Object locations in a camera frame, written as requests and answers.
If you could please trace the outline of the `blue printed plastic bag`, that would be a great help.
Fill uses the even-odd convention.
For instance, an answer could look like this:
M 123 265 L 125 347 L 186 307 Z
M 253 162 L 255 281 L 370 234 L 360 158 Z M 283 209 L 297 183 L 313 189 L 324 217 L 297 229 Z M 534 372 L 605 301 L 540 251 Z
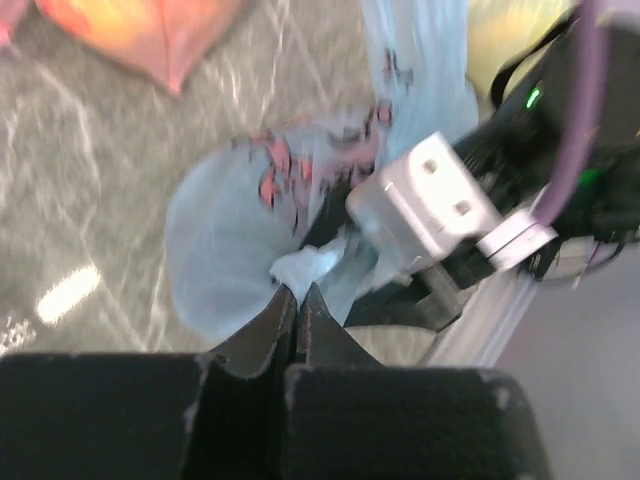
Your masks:
M 258 315 L 280 285 L 303 300 L 312 284 L 338 322 L 393 267 L 345 227 L 303 241 L 327 195 L 355 187 L 432 133 L 455 141 L 478 121 L 466 78 L 464 1 L 366 1 L 375 103 L 234 141 L 176 190 L 165 237 L 181 322 L 221 342 Z

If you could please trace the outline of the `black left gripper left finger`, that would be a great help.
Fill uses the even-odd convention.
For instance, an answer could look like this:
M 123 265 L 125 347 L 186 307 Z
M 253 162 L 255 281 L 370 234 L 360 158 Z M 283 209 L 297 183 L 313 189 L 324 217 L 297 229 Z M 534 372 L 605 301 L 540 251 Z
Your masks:
M 12 354 L 1 361 L 5 479 L 275 479 L 297 305 L 203 353 Z

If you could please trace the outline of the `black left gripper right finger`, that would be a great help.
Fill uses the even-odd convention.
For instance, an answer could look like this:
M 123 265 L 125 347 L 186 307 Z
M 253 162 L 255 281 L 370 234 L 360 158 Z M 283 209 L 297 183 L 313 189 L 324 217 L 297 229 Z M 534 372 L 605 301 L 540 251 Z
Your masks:
M 485 368 L 384 367 L 331 317 L 317 286 L 300 311 L 303 363 L 285 374 L 287 479 L 550 479 L 535 415 Z

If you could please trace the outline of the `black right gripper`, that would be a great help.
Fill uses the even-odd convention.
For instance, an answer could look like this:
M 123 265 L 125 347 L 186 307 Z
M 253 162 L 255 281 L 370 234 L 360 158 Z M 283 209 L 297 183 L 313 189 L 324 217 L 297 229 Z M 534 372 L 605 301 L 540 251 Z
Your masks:
M 507 84 L 516 62 L 494 78 L 489 124 L 456 147 L 465 165 L 487 181 L 490 199 L 501 212 L 513 209 L 549 178 L 565 125 L 569 68 L 573 60 L 576 12 L 558 20 L 534 45 L 542 60 L 514 89 Z M 556 219 L 557 237 L 521 263 L 541 280 L 564 243 L 591 237 L 616 252 L 639 240 L 639 37 L 627 27 L 609 31 L 610 54 L 600 128 L 587 166 L 565 211 Z M 357 268 L 337 267 L 323 285 L 333 318 L 347 326 L 401 325 L 441 330 L 457 320 L 461 300 L 445 301 L 445 289 L 462 292 L 491 276 L 493 267 L 464 241 L 438 266 L 387 280 L 356 299 L 346 284 Z

